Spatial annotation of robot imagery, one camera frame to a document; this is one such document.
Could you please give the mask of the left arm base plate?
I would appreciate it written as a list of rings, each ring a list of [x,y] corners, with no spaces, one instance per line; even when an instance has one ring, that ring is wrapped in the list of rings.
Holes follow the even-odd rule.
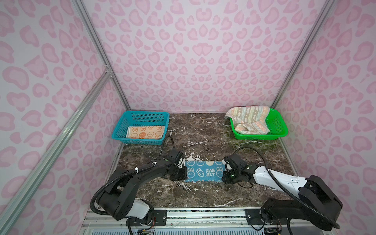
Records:
[[[126,220],[126,225],[131,227],[151,227],[166,226],[167,210],[153,210],[145,218],[139,219],[130,217]]]

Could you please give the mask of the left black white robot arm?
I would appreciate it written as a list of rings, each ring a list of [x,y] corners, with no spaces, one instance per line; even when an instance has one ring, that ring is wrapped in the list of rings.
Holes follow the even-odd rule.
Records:
[[[91,211],[109,215],[117,221],[136,218],[142,224],[149,224],[154,208],[145,200],[136,198],[140,186],[163,176],[168,176],[170,181],[186,180],[188,169],[180,166],[184,158],[184,153],[174,148],[167,155],[135,169],[115,170],[107,183],[93,195]]]

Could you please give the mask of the orange bear pattern towel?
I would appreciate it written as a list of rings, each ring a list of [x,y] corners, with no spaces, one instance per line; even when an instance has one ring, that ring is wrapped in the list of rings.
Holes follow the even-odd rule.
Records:
[[[164,131],[164,126],[129,126],[126,132],[126,138],[159,140],[162,138]]]

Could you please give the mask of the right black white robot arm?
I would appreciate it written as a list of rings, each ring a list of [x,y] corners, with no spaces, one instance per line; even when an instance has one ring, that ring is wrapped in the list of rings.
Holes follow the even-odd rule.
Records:
[[[224,157],[224,163],[224,183],[247,182],[278,190],[290,197],[289,200],[267,199],[256,217],[263,223],[299,219],[324,231],[340,228],[337,219],[343,203],[320,177],[288,175],[268,168],[267,163],[248,164],[236,153]]]

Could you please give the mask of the pale pink patterned towel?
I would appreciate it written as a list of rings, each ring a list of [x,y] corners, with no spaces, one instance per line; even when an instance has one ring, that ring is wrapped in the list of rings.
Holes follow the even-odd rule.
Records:
[[[270,108],[264,105],[231,108],[225,115],[233,121],[234,130],[242,135],[266,135]]]

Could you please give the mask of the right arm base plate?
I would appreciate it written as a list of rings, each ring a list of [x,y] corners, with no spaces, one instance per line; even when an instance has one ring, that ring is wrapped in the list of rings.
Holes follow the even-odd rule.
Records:
[[[247,220],[248,225],[253,225],[253,226],[261,226],[263,225],[263,221],[261,219],[260,215],[260,208],[256,209],[245,209],[245,217]]]

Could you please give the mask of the blue patterned towel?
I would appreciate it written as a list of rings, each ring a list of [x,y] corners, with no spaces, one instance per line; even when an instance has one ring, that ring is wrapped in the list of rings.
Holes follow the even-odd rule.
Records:
[[[185,182],[221,182],[225,164],[220,161],[186,161]]]

